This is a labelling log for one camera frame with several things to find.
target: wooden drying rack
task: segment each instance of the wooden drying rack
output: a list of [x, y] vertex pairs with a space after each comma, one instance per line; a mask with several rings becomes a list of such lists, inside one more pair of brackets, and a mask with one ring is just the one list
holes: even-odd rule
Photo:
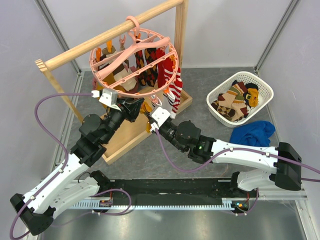
[[[144, 13], [136, 16], [135, 18], [139, 24], [143, 24], [146, 21], [153, 19], [154, 17], [176, 7], [175, 11], [175, 32], [174, 32], [174, 47], [177, 51], [179, 58], [179, 67], [182, 66], [183, 51], [185, 45], [185, 35], [186, 35], [186, 22], [187, 22], [187, 12], [188, 12], [188, 1], [189, 0], [167, 0], [158, 6], [155, 6]], [[105, 44], [107, 41], [112, 40], [135, 27], [131, 20], [127, 20], [118, 26], [115, 26], [108, 31], [105, 31], [81, 44], [65, 51], [58, 56], [55, 56], [45, 62], [41, 59], [35, 61], [39, 70], [44, 74], [44, 76], [49, 80], [51, 85], [55, 88], [58, 93], [64, 93], [65, 91], [58, 83], [56, 78], [51, 73], [62, 65], [76, 59], [77, 57]], [[148, 87], [142, 89], [142, 91], [149, 92]], [[67, 96], [62, 96], [63, 101], [72, 110], [80, 122], [83, 121], [83, 116], [80, 114], [76, 106], [71, 102]], [[178, 113], [190, 106], [192, 103], [192, 97], [188, 95], [184, 90], [182, 90], [180, 98], [180, 106]], [[121, 127], [116, 131], [111, 141], [105, 146], [107, 151], [102, 156], [107, 164], [112, 164], [122, 155], [127, 153], [133, 147], [138, 145], [142, 140], [147, 138], [150, 133], [146, 132], [146, 125], [148, 119], [140, 114], [134, 123], [124, 121]]]

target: striped sock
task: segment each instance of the striped sock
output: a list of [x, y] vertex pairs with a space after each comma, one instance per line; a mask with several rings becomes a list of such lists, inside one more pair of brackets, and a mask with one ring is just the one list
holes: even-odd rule
[[179, 67], [175, 76], [175, 80], [169, 85], [169, 90], [175, 96], [175, 100], [174, 100], [174, 104], [172, 106], [172, 112], [171, 112], [172, 119], [176, 118], [178, 107], [180, 105], [181, 91], [183, 87], [183, 82], [180, 77], [181, 77], [181, 69]]

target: gray floor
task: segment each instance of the gray floor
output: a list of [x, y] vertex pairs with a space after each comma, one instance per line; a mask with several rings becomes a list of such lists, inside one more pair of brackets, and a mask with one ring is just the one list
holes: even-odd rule
[[[193, 102], [186, 110], [181, 112], [174, 123], [191, 120], [202, 134], [208, 137], [214, 137], [223, 141], [228, 141], [233, 131], [222, 125], [209, 112], [206, 103], [207, 94], [224, 80], [239, 71], [248, 71], [254, 73], [252, 67], [236, 68], [186, 68], [182, 70], [183, 89], [192, 96]], [[82, 93], [89, 93], [92, 90], [91, 72], [84, 74], [81, 87]], [[88, 114], [105, 113], [104, 108], [94, 98], [80, 97], [77, 108], [86, 116]], [[257, 120], [271, 121], [266, 108], [250, 119], [249, 122]], [[74, 118], [70, 138], [67, 148], [70, 149], [80, 137], [78, 128], [79, 121]], [[271, 146], [278, 144], [275, 135], [271, 137]], [[199, 165], [187, 158], [187, 154], [180, 153], [169, 143], [164, 143], [165, 149], [174, 163], [184, 169], [193, 169]], [[107, 165], [101, 158], [96, 162], [90, 171], [101, 170], [110, 179], [144, 179], [144, 178], [208, 178], [208, 177], [230, 177], [233, 172], [247, 171], [249, 168], [235, 164], [210, 164], [205, 169], [196, 173], [178, 172], [167, 162], [159, 141], [155, 134], [151, 135], [143, 142], [138, 144], [128, 153], [119, 158], [112, 165]]]
[[[208, 110], [207, 94], [221, 82], [239, 71], [254, 72], [253, 68], [193, 68], [182, 70], [184, 89], [193, 97], [193, 103], [181, 112], [174, 122], [191, 120], [202, 129], [202, 134], [228, 141], [232, 128], [218, 122]], [[91, 91], [91, 72], [84, 74], [81, 92]], [[91, 113], [102, 115], [104, 109], [94, 98], [81, 97], [77, 108], [86, 116]], [[270, 121], [267, 109], [262, 109], [251, 122]], [[74, 120], [68, 149], [80, 133], [80, 123]], [[275, 136], [271, 145], [277, 145]], [[192, 169], [197, 163], [187, 158], [168, 143], [164, 143], [168, 154], [180, 167]], [[205, 178], [230, 177], [233, 172], [249, 168], [234, 164], [210, 164], [197, 173], [181, 173], [171, 167], [165, 159], [155, 135], [151, 135], [112, 165], [103, 159], [90, 170], [101, 170], [110, 179], [141, 178]], [[81, 210], [67, 210], [55, 221], [62, 224], [79, 216]], [[87, 215], [66, 226], [50, 227], [44, 234], [45, 240], [304, 240], [306, 239], [294, 202], [259, 201], [254, 211], [245, 217], [235, 217], [218, 211], [149, 211], [136, 210], [121, 216]]]
[[[67, 210], [54, 224], [88, 210]], [[136, 210], [122, 216], [88, 214], [44, 233], [42, 240], [306, 240], [290, 203], [259, 201], [247, 216], [204, 210]]]

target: white laundry basket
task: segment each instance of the white laundry basket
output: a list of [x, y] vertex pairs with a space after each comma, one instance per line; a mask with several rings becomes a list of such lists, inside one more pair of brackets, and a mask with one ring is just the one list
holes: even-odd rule
[[[238, 122], [232, 122], [224, 118], [220, 113], [218, 113], [211, 104], [218, 99], [219, 94], [224, 94], [231, 88], [232, 83], [237, 80], [238, 82], [244, 82], [244, 84], [253, 83], [259, 87], [258, 105], [252, 108], [251, 112], [246, 118], [241, 119]], [[274, 97], [274, 91], [272, 88], [266, 84], [261, 78], [256, 75], [247, 72], [240, 71], [235, 75], [229, 77], [214, 90], [212, 90], [206, 97], [206, 103], [209, 106], [210, 113], [219, 120], [223, 125], [229, 128], [235, 128], [242, 124], [245, 124], [250, 118], [252, 118], [257, 112], [259, 112], [265, 105], [267, 105], [271, 99]]]

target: white wall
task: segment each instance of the white wall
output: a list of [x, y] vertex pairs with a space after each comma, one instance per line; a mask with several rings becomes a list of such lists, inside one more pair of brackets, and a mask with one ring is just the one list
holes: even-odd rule
[[[45, 0], [74, 47], [164, 0]], [[183, 67], [255, 66], [290, 0], [190, 0]], [[174, 42], [175, 9], [142, 24]], [[77, 58], [89, 68], [89, 55]]]
[[[274, 90], [270, 107], [282, 141], [302, 162], [320, 169], [320, 1], [300, 1], [262, 66], [260, 76]], [[320, 179], [309, 170], [305, 178]], [[320, 183], [304, 182], [320, 227]]]
[[[1, 1], [0, 14], [0, 239], [9, 239], [15, 216], [10, 198], [24, 194], [45, 177], [52, 165], [55, 142], [42, 131], [34, 107], [55, 93], [35, 60], [62, 52], [34, 0]], [[76, 73], [67, 64], [53, 72], [66, 91], [75, 86]], [[58, 136], [67, 113], [62, 99], [40, 107], [40, 119]], [[19, 221], [15, 236], [24, 233]]]

